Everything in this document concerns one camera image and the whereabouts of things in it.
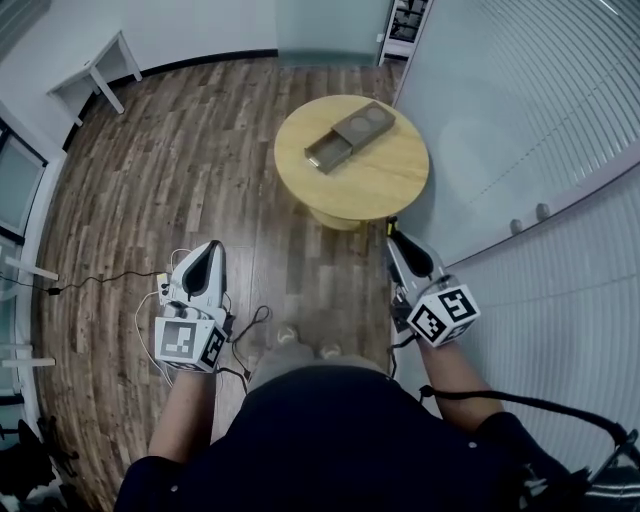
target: baseboard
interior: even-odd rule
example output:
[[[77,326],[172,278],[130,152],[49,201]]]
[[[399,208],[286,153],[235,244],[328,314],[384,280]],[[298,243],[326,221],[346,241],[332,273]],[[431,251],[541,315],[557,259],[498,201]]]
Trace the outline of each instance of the baseboard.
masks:
[[[169,64],[163,64],[162,66],[156,66],[155,68],[145,69],[141,71],[140,74],[143,77],[157,75],[159,73],[166,73],[168,71],[175,71],[176,69],[188,68],[191,66],[198,66],[200,64],[211,64],[214,62],[222,62],[225,60],[240,60],[240,59],[261,59],[265,57],[277,57],[278,50],[275,48],[265,49],[265,50],[247,50],[242,52],[228,52],[228,53],[216,53],[215,55],[204,55],[202,57],[195,57],[193,59],[185,59],[179,60],[177,62],[171,62]],[[123,76],[122,78],[118,78],[117,80],[112,80],[109,82],[111,87],[119,87],[122,85],[126,85],[129,82],[133,82],[135,80],[133,75]],[[87,111],[91,108],[91,105],[95,102],[97,96],[95,93],[91,93],[89,99],[87,99],[84,107],[80,111],[78,117],[80,120],[83,120],[87,115]],[[67,135],[67,138],[62,145],[62,150],[67,151],[69,146],[71,146],[71,142],[78,132],[78,125],[74,124]]]
[[[409,60],[409,57],[407,57],[405,55],[396,55],[395,53],[385,53],[384,54],[384,58],[385,59],[392,59],[392,60],[402,60],[404,62]]]
[[[203,57],[195,57],[193,59],[179,60],[155,68],[149,68],[142,71],[142,76],[152,76],[158,73],[166,73],[167,71],[175,71],[176,69],[188,68],[190,66],[198,66],[200,64],[211,64],[213,62],[222,62],[224,60],[239,59],[261,59],[265,57],[277,57],[278,50],[275,48],[267,50],[247,50],[243,52],[216,53],[215,55],[205,55]]]

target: white cable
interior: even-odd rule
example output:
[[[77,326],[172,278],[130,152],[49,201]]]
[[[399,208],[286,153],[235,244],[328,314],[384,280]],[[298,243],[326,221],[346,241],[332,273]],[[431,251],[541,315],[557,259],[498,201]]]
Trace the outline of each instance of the white cable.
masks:
[[[140,303],[140,305],[138,306],[138,309],[136,309],[136,314],[134,316],[134,321],[136,323],[136,332],[138,333],[138,339],[140,340],[140,344],[142,345],[142,348],[144,349],[145,353],[147,354],[147,357],[149,358],[149,360],[153,363],[153,366],[155,366],[158,370],[160,370],[160,373],[164,377],[164,380],[167,381],[167,384],[169,384],[169,386],[173,386],[173,382],[171,382],[171,378],[169,377],[168,373],[165,370],[163,370],[162,367],[156,362],[156,360],[151,355],[151,352],[149,352],[149,349],[144,344],[144,341],[142,340],[142,334],[140,334],[140,327],[138,327],[138,313],[140,313],[140,309],[142,308],[142,305],[152,295],[158,295],[158,292],[147,293],[144,296],[144,299],[142,299],[142,302]]]
[[[171,253],[171,258],[169,258],[169,264],[171,265],[171,272],[173,272],[174,267],[173,267],[173,256],[180,251],[185,251],[185,252],[191,252],[191,249],[176,249],[175,251],[173,251]]]

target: door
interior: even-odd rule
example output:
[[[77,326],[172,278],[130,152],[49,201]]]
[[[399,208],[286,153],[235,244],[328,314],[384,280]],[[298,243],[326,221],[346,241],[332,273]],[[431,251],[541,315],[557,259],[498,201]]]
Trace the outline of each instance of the door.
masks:
[[[283,65],[364,65],[377,62],[391,0],[276,0],[278,53]]]

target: floor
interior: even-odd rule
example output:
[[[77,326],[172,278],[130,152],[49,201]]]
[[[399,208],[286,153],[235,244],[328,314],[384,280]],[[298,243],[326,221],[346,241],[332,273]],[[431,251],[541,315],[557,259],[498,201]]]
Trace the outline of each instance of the floor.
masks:
[[[286,116],[311,99],[349,93],[390,102],[402,67],[230,61],[115,89],[121,116],[98,98],[68,152],[39,266],[58,272],[62,284],[168,270],[173,249],[219,239],[236,332],[258,306],[273,311],[239,344],[250,369],[282,321],[297,324],[314,348],[338,342],[344,353],[388,367],[382,224],[370,225],[366,255],[359,234],[318,225],[279,182],[273,142]],[[128,275],[36,299],[38,356],[57,361],[36,374],[42,410],[58,418],[64,447],[80,453],[73,483],[96,509],[112,509],[169,390],[135,332],[134,313],[155,289],[154,278]],[[141,309],[145,342],[157,312],[154,297]],[[238,369],[229,353],[222,364]],[[218,377],[214,439],[243,396],[236,377]]]

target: black cable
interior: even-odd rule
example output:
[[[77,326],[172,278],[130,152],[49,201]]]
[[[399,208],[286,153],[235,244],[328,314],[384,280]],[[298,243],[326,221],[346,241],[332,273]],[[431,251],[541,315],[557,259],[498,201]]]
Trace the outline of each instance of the black cable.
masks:
[[[235,375],[236,377],[238,377],[240,379],[240,382],[242,382],[242,387],[244,388],[244,394],[247,394],[247,381],[245,380],[245,378],[240,375],[238,372],[236,372],[235,370],[232,370],[230,368],[225,368],[225,367],[220,367],[218,368],[218,371],[216,373],[222,373],[222,372],[227,372],[230,373],[232,375]]]
[[[141,274],[140,272],[136,272],[134,270],[127,270],[122,274],[118,274],[117,276],[114,276],[114,277],[108,277],[107,279],[98,279],[97,277],[90,276],[90,277],[87,277],[80,284],[68,284],[66,286],[63,286],[62,288],[49,288],[47,291],[49,292],[49,295],[60,295],[61,292],[67,290],[68,288],[82,288],[89,281],[95,281],[96,283],[104,284],[104,283],[109,283],[111,281],[116,281],[117,279],[120,279],[121,277],[124,277],[127,274],[133,274],[140,277],[149,277],[149,276],[157,276],[159,274],[166,274],[166,271],[160,270],[160,271],[154,271],[154,272],[147,272],[146,274]]]
[[[398,368],[398,363],[396,362],[396,356],[393,353],[394,350],[398,349],[398,348],[403,348],[406,347],[409,343],[411,343],[413,340],[417,340],[418,339],[418,334],[416,334],[415,332],[413,334],[411,334],[406,340],[401,341],[400,343],[396,343],[395,345],[391,345],[388,349],[387,349],[387,353],[389,354],[389,356],[391,357],[391,378],[393,379],[396,376],[396,369]]]
[[[426,385],[420,388],[420,395],[425,397],[435,396],[438,398],[444,398],[446,400],[466,400],[467,398],[493,398],[496,400],[505,400],[507,402],[515,402],[522,405],[528,405],[529,407],[536,407],[538,409],[544,409],[546,411],[557,412],[565,414],[567,416],[573,416],[574,418],[581,419],[587,423],[591,423],[609,433],[613,438],[613,442],[616,446],[620,446],[627,441],[627,431],[619,423],[615,423],[607,418],[594,414],[592,412],[581,411],[580,409],[574,409],[566,405],[560,405],[555,402],[543,400],[541,398],[531,398],[528,396],[512,395],[511,393],[504,393],[502,391],[465,391],[465,392],[449,392],[438,391],[431,386]]]
[[[260,317],[260,311],[264,310],[265,313],[262,317]],[[230,343],[231,343],[231,353],[233,354],[233,357],[235,358],[236,361],[238,361],[238,364],[242,367],[242,370],[244,371],[244,378],[249,380],[249,378],[251,377],[251,372],[249,371],[249,369],[242,363],[242,361],[240,361],[240,358],[238,357],[238,354],[236,354],[236,345],[237,343],[242,339],[242,337],[247,334],[247,332],[249,331],[249,329],[251,329],[254,325],[257,324],[262,324],[264,322],[266,322],[272,315],[271,312],[271,308],[269,306],[265,306],[262,305],[260,306],[256,312],[253,314],[253,318],[251,319],[251,322],[249,322],[249,325],[247,325],[241,332],[240,334],[238,334],[238,336],[235,337],[235,339],[233,339]]]
[[[140,276],[140,277],[148,277],[148,276],[156,276],[158,274],[165,274],[165,273],[166,272],[164,270],[155,271],[155,272],[148,272],[146,274],[141,274],[140,272],[136,272],[134,270],[127,270],[126,272],[123,272],[122,274],[118,274],[117,276],[114,276],[114,277],[108,277],[106,279],[99,279],[97,277],[90,276],[90,277],[87,277],[80,284],[73,284],[72,283],[72,284],[68,284],[66,286],[63,286],[62,288],[57,288],[57,287],[42,288],[40,286],[36,286],[36,285],[33,285],[33,284],[20,283],[18,281],[14,281],[13,279],[9,279],[8,277],[3,277],[2,275],[0,275],[0,279],[3,279],[5,281],[10,281],[12,283],[19,284],[20,286],[27,286],[29,288],[35,288],[36,290],[47,292],[49,295],[60,295],[63,291],[65,291],[65,290],[67,290],[69,288],[82,288],[89,281],[95,281],[96,283],[104,284],[104,283],[109,283],[111,281],[115,281],[117,279],[120,279],[121,277],[124,277],[127,274],[134,274],[134,275]]]

